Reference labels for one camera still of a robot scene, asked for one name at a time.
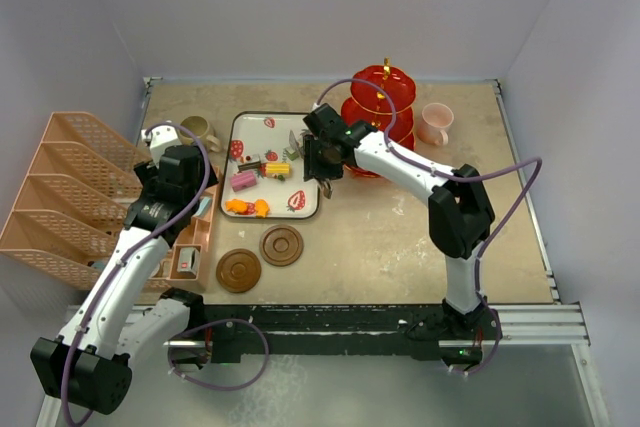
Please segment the green cake slice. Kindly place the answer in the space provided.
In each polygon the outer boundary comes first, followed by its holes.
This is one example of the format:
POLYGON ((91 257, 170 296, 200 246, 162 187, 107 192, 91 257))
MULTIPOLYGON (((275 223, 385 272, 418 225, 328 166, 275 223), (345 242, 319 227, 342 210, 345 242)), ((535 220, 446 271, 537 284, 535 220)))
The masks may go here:
POLYGON ((292 147, 286 147, 283 150, 283 159, 286 161, 294 161, 299 158, 299 153, 292 147))

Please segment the metal tongs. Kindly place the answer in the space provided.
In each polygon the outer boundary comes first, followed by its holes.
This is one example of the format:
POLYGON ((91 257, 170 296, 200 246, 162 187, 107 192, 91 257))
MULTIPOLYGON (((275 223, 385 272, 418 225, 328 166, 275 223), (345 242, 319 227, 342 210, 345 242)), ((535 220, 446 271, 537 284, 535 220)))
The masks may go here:
POLYGON ((324 158, 321 142, 310 132, 303 131, 298 136, 290 133, 289 143, 302 160, 303 181, 314 181, 318 185, 322 196, 330 199, 333 194, 330 176, 331 167, 324 158))

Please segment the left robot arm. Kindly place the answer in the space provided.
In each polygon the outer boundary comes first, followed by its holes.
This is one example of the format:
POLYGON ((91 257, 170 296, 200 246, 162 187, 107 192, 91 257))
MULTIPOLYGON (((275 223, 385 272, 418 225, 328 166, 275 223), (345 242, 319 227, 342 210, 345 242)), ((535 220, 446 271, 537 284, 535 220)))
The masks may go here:
POLYGON ((30 359, 49 397, 61 401, 68 425, 71 406, 108 415, 124 400, 133 370, 166 339, 194 339, 206 325, 195 294, 167 294, 152 311, 127 322, 151 274, 197 213, 205 190, 217 184, 202 141, 174 122, 144 134, 152 158, 134 171, 142 184, 128 208, 116 246, 96 284, 55 339, 39 338, 30 359))

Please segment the beige ceramic mug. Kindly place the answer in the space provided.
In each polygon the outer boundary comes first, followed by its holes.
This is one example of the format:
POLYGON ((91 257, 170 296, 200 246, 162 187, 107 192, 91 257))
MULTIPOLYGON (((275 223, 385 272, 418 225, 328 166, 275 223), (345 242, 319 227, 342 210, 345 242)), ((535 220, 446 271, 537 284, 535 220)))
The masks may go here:
POLYGON ((206 118, 192 115, 184 118, 180 125, 192 132, 209 151, 218 153, 223 150, 221 140, 215 135, 214 128, 206 118))

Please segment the yellow cake slice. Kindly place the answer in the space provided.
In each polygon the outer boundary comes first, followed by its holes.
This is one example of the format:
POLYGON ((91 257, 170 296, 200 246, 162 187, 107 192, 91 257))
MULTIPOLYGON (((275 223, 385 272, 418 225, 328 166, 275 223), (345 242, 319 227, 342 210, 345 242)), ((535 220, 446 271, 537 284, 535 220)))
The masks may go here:
POLYGON ((291 165, 286 162, 266 162, 263 166, 263 174, 266 178, 285 181, 291 177, 291 165))

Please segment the red three-tier cake stand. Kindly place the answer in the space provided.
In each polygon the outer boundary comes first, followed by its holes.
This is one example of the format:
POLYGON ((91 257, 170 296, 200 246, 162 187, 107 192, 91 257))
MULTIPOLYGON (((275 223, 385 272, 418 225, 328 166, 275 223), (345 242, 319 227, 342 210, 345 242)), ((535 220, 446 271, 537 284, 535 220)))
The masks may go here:
MULTIPOLYGON (((390 131, 390 138, 411 151, 415 150, 414 112, 412 104, 416 99, 416 84, 404 71, 393 66, 389 58, 382 64, 370 65, 354 75, 382 88, 396 107, 396 123, 390 131)), ((384 131, 392 121, 392 110, 388 99, 373 87, 362 83, 352 83, 350 97, 341 107, 341 117, 348 125, 363 120, 379 131, 384 131)))

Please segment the pink cake slice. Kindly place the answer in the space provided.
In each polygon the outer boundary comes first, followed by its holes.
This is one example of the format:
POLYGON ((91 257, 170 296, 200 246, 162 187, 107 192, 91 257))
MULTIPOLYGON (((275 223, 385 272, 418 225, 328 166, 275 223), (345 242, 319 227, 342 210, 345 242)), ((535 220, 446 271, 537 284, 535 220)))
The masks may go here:
POLYGON ((234 192, 240 192, 257 185, 257 175, 253 170, 241 171, 234 174, 230 181, 234 192))

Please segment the orange fish cake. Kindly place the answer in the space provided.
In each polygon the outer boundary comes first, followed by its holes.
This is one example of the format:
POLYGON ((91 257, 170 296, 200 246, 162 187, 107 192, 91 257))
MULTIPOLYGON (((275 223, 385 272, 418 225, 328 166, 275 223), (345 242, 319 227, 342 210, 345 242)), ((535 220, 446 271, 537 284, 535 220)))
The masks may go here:
POLYGON ((244 215, 247 212, 249 205, 247 202, 243 200, 232 199, 232 200, 226 201, 224 204, 224 207, 227 212, 244 215))
POLYGON ((255 202, 248 204, 246 213, 256 218, 266 218, 270 213, 270 207, 264 199, 257 199, 255 202))

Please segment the white strawberry tray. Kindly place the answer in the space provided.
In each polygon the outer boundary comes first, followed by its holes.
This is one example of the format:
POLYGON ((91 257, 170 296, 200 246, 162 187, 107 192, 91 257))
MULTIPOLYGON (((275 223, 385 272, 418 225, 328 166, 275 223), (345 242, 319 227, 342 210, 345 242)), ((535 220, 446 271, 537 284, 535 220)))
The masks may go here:
POLYGON ((302 113, 245 111, 234 118, 220 194, 221 210, 226 216, 240 219, 255 217, 247 213, 239 215, 227 212, 224 204, 232 199, 240 199, 248 204, 264 199, 270 207, 268 219, 308 219, 315 215, 320 202, 319 188, 313 182, 303 181, 300 158, 294 161, 283 159, 283 150, 291 147, 290 133, 298 136, 307 131, 303 117, 302 113), (262 158, 261 168, 253 170, 257 175, 257 185, 234 192, 230 181, 239 172, 237 159, 250 154, 259 154, 262 158), (289 163, 291 177, 285 181, 266 178, 263 174, 266 162, 289 163))

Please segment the chocolate cake slice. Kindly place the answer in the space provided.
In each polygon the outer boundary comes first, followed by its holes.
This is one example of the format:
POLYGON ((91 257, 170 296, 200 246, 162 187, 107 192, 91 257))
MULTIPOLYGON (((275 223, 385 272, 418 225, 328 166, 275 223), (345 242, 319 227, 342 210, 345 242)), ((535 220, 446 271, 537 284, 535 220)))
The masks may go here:
POLYGON ((240 156, 237 159, 237 167, 239 172, 259 170, 261 168, 261 165, 262 158, 259 154, 240 156))

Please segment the small grey box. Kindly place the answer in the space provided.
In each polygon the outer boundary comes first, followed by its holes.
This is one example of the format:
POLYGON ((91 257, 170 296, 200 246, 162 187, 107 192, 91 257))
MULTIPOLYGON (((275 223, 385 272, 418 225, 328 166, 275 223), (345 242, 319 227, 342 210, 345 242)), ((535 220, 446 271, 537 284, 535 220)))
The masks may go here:
POLYGON ((200 264, 200 250, 194 246, 183 247, 179 251, 176 272, 196 275, 200 264))

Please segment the brown wooden coaster right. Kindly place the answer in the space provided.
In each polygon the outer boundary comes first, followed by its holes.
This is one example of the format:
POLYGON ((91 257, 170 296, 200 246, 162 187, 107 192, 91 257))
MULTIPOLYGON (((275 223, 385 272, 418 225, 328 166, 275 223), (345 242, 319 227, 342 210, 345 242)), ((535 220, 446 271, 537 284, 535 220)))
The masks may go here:
POLYGON ((280 224, 268 228, 261 236, 259 250, 269 264, 285 267, 295 263, 304 250, 300 232, 290 225, 280 224))

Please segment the brown wooden coaster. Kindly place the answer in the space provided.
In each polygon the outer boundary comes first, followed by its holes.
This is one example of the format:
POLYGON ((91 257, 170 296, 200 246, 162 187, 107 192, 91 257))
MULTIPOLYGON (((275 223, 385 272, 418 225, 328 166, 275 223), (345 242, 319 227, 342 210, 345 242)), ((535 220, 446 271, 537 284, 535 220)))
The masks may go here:
POLYGON ((247 249, 226 252, 216 266, 216 280, 230 293, 244 293, 257 285, 262 268, 258 257, 247 249))
POLYGON ((295 263, 304 250, 300 232, 290 225, 280 224, 268 228, 261 236, 259 250, 269 264, 285 267, 295 263))

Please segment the pink mug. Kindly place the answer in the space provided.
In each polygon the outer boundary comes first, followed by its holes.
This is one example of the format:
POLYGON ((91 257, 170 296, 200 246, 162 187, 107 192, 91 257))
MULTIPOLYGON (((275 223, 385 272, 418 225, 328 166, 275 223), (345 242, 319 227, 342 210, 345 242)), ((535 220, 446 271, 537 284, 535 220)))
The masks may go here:
POLYGON ((416 127, 417 137, 426 144, 446 146, 454 119, 453 111, 445 104, 427 104, 416 127))

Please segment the brown wooden coaster left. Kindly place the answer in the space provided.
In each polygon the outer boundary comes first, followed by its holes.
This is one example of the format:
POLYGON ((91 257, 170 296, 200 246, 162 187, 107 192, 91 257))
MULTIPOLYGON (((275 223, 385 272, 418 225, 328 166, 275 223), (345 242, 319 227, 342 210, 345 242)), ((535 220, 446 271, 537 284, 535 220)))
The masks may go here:
POLYGON ((244 293, 257 285, 262 268, 258 257, 247 249, 226 252, 216 266, 216 280, 230 293, 244 293))

